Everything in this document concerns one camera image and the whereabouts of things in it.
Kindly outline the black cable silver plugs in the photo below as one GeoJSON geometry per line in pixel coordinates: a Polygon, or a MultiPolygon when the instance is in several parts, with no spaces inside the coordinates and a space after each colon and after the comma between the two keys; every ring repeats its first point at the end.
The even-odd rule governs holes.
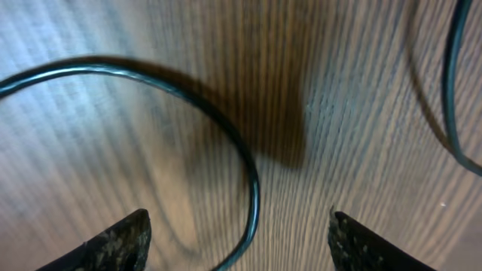
{"type": "MultiPolygon", "coordinates": [[[[454,102],[454,88],[456,80],[456,65],[462,43],[462,35],[471,9],[471,2],[460,0],[456,3],[453,16],[450,22],[450,30],[444,52],[443,72],[441,76],[441,101],[443,107],[444,125],[447,133],[447,146],[454,159],[468,171],[476,175],[481,174],[480,165],[468,158],[461,149],[459,136],[456,128],[456,109],[454,102]]],[[[260,217],[261,186],[258,170],[247,144],[242,140],[239,131],[213,104],[203,97],[186,89],[176,86],[171,81],[166,81],[141,69],[106,62],[103,59],[94,61],[78,61],[68,59],[65,62],[54,62],[47,65],[30,69],[25,72],[13,75],[1,82],[1,96],[9,96],[23,88],[49,81],[54,78],[61,78],[70,75],[101,74],[113,75],[138,81],[143,84],[164,90],[167,93],[177,96],[186,102],[203,111],[208,117],[215,121],[233,142],[248,173],[249,183],[249,214],[243,235],[231,253],[223,259],[216,270],[226,270],[234,265],[251,245],[255,237],[260,217]]]]}

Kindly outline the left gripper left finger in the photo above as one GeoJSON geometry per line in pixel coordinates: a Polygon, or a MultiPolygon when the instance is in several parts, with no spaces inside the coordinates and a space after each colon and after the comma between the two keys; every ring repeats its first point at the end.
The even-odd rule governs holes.
{"type": "Polygon", "coordinates": [[[137,209],[38,271],[143,271],[150,242],[148,211],[137,209]]]}

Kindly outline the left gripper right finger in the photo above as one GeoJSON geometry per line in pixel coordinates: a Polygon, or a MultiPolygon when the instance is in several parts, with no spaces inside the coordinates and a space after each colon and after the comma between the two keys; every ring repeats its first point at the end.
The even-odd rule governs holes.
{"type": "Polygon", "coordinates": [[[339,271],[435,271],[335,208],[330,208],[328,245],[339,271]]]}

